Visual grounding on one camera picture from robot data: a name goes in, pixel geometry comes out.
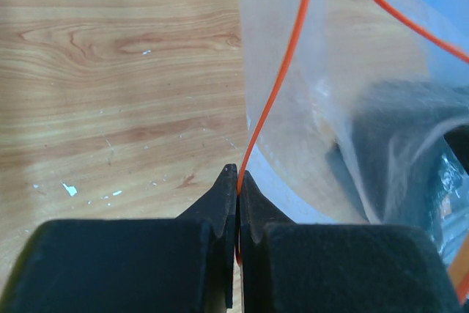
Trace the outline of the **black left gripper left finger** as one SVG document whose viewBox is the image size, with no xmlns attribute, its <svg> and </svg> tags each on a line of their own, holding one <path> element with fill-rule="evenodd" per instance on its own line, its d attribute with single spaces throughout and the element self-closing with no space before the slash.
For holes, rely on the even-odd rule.
<svg viewBox="0 0 469 313">
<path fill-rule="evenodd" d="M 18 256 L 3 312 L 225 312 L 233 304 L 237 168 L 176 218 L 55 219 Z"/>
</svg>

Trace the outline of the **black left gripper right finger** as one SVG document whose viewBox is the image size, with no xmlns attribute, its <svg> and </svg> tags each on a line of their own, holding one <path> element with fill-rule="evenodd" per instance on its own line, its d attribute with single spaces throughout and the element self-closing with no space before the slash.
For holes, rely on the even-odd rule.
<svg viewBox="0 0 469 313">
<path fill-rule="evenodd" d="M 245 312 L 461 312 L 432 241 L 395 225 L 297 224 L 246 174 L 238 199 Z"/>
</svg>

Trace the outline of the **clear zip top bag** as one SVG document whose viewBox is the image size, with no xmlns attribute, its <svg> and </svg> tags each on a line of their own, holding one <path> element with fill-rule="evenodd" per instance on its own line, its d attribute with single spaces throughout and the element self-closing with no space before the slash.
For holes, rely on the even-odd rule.
<svg viewBox="0 0 469 313">
<path fill-rule="evenodd" d="M 240 0 L 246 117 L 241 164 L 297 224 L 372 224 L 336 143 L 352 99 L 381 81 L 468 88 L 468 37 L 424 0 Z M 432 241 L 468 309 L 468 124 L 445 135 L 465 173 Z"/>
</svg>

